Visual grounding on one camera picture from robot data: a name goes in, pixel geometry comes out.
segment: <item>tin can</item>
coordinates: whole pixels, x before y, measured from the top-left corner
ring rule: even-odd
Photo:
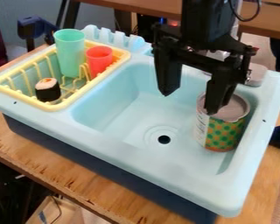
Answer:
[[[196,140],[211,151],[231,151],[241,140],[245,118],[250,111],[247,100],[233,94],[227,106],[215,115],[207,115],[204,109],[206,94],[199,96],[196,107]]]

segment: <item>blue sink base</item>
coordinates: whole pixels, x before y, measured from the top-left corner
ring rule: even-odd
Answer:
[[[185,218],[197,223],[214,223],[217,214],[205,208],[183,199],[178,195],[168,192],[165,189],[153,185],[142,178],[126,172],[112,164],[106,163],[97,157],[93,157],[82,150],[63,143],[60,140],[48,136],[30,126],[27,126],[7,115],[3,115],[9,128],[18,135],[25,137],[36,144],[40,144],[47,149],[54,151],[73,162],[88,168],[90,171],[98,173],[107,179],[111,179],[121,186],[125,186],[131,191],[152,200],[162,207],[165,207]]]

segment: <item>metal can lid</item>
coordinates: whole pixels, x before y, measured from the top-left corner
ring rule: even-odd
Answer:
[[[207,114],[207,111],[204,108],[205,100],[206,94],[200,95],[197,100],[197,108],[204,114]],[[229,104],[227,106],[222,107],[217,114],[211,115],[211,117],[221,119],[225,122],[235,123],[239,119],[246,116],[249,113],[249,111],[249,102],[243,97],[239,96],[238,94],[233,94],[229,101]]]

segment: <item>plastic dish rack slot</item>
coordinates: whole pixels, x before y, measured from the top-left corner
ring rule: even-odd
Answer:
[[[93,46],[103,46],[103,44],[85,40],[85,51]],[[110,47],[112,48],[113,63],[92,80],[86,62],[80,65],[79,77],[70,78],[62,75],[57,59],[57,50],[54,47],[0,76],[0,92],[46,111],[64,109],[130,58],[129,52],[113,46]],[[42,102],[36,98],[34,87],[39,80],[44,78],[56,78],[58,80],[61,97],[57,101]]]

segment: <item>teal plastic cup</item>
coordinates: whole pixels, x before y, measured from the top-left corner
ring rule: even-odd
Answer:
[[[85,34],[75,29],[64,29],[53,34],[57,47],[60,70],[66,77],[79,76],[80,65],[84,63]]]

